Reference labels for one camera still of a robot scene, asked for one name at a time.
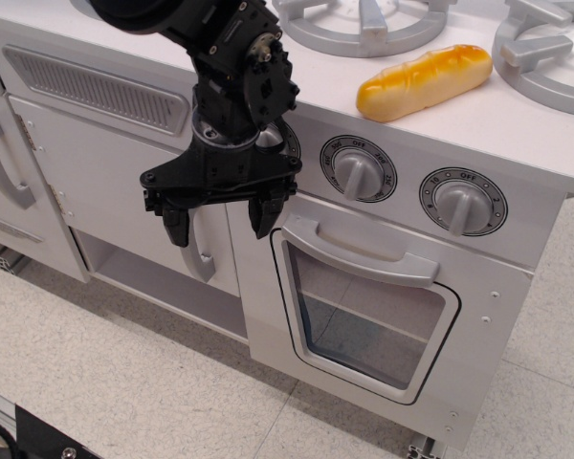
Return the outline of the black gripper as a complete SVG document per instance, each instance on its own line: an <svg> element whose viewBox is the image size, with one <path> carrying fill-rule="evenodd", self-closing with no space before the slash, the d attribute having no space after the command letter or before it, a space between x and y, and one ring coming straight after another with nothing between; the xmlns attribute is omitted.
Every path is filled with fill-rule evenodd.
<svg viewBox="0 0 574 459"><path fill-rule="evenodd" d="M296 192L300 158L284 152L284 144L260 147L254 141L227 147L194 138L177 158L144 172L144 207L159 213L170 242L187 248L195 209L205 205L248 201L257 239L266 237Z"/></svg>

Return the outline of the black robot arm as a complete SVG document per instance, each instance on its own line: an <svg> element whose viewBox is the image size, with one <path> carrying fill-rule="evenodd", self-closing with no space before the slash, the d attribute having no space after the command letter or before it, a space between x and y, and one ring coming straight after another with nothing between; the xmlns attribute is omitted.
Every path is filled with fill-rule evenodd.
<svg viewBox="0 0 574 459"><path fill-rule="evenodd" d="M182 46L197 75L192 140L176 159L141 175L146 210L162 217L172 244L192 241L201 206L246 201L257 238L269 234L297 191L300 159L285 140L263 146L270 126L286 135L283 114L299 88L263 1L94 1L106 23L127 33L159 33Z"/></svg>

